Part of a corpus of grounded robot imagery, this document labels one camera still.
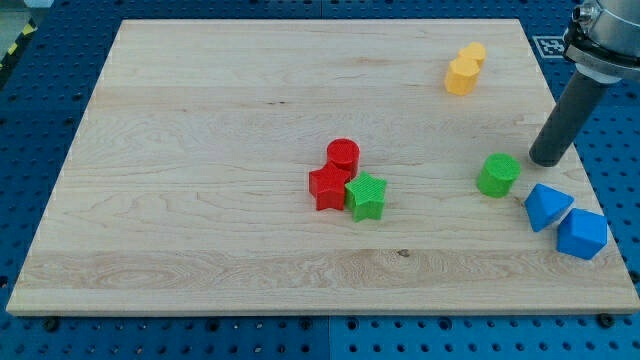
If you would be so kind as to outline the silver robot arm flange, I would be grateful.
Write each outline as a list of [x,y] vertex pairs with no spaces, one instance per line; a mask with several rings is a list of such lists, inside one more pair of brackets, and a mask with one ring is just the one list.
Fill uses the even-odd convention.
[[639,0],[584,0],[563,35],[563,56],[607,76],[639,81]]

